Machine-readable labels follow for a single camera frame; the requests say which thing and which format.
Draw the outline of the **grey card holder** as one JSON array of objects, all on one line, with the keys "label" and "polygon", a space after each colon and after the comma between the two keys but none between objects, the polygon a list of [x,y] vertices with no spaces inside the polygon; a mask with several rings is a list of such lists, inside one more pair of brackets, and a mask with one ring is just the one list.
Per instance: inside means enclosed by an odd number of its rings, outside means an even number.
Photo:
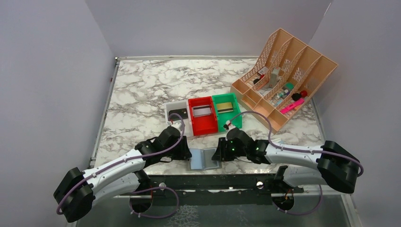
[{"label": "grey card holder", "polygon": [[217,148],[191,148],[190,153],[192,157],[189,159],[190,171],[204,171],[212,169],[220,169],[221,162],[212,160]]}]

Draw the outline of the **black card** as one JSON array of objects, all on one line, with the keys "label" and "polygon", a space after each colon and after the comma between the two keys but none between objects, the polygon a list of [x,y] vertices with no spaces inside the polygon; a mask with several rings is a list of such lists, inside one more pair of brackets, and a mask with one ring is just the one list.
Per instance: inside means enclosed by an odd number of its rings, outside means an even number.
[{"label": "black card", "polygon": [[187,111],[187,109],[186,108],[174,109],[174,110],[170,110],[168,112],[168,119],[170,121],[178,121],[178,120],[180,120],[180,118],[178,116],[180,116],[183,120],[184,119],[188,119],[188,111]]}]

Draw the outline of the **red plastic bin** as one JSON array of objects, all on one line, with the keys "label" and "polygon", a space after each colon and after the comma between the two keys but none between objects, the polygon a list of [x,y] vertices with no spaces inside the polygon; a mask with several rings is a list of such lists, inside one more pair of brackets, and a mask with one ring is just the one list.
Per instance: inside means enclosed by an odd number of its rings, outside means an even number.
[{"label": "red plastic bin", "polygon": [[188,107],[194,136],[218,132],[218,121],[211,96],[188,99]]}]

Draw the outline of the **white plastic bin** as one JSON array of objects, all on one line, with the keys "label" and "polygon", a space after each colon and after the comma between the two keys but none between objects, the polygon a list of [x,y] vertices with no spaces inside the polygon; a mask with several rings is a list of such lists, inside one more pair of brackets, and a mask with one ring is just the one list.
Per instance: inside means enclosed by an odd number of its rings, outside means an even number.
[{"label": "white plastic bin", "polygon": [[174,109],[186,108],[188,111],[188,119],[183,120],[184,124],[185,124],[184,135],[187,136],[188,138],[193,137],[192,122],[191,122],[191,118],[190,118],[188,100],[180,100],[180,101],[164,103],[164,108],[165,108],[165,121],[169,126],[173,125],[173,123],[175,123],[175,122],[181,122],[181,121],[180,120],[170,121],[168,119],[168,112],[170,110],[174,110]]}]

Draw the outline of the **green plastic bin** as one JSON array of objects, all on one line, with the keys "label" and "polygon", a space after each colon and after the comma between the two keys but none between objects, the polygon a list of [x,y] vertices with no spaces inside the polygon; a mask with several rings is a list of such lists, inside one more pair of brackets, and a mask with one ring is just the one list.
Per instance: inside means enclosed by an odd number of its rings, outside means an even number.
[{"label": "green plastic bin", "polygon": [[213,95],[212,101],[216,110],[218,132],[224,132],[223,125],[241,113],[237,98],[234,93]]}]

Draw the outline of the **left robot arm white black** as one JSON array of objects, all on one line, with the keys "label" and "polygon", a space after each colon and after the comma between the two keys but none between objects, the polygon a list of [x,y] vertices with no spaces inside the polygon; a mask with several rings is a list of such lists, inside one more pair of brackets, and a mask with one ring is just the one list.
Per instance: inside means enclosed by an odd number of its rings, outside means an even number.
[{"label": "left robot arm white black", "polygon": [[142,194],[161,190],[171,191],[178,197],[174,189],[151,183],[144,169],[159,163],[163,157],[191,158],[184,133],[183,125],[171,125],[106,164],[84,171],[77,167],[69,170],[53,194],[58,204],[56,213],[72,223],[87,215],[100,201],[128,192]]}]

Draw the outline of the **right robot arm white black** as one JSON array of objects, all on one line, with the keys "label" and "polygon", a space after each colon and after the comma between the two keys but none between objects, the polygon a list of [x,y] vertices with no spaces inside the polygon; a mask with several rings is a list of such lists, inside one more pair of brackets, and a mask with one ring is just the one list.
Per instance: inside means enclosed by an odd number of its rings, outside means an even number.
[{"label": "right robot arm white black", "polygon": [[321,146],[302,147],[253,140],[244,131],[234,128],[218,140],[213,161],[233,161],[245,157],[255,164],[284,164],[279,180],[288,187],[327,185],[332,189],[353,194],[360,161],[334,141]]}]

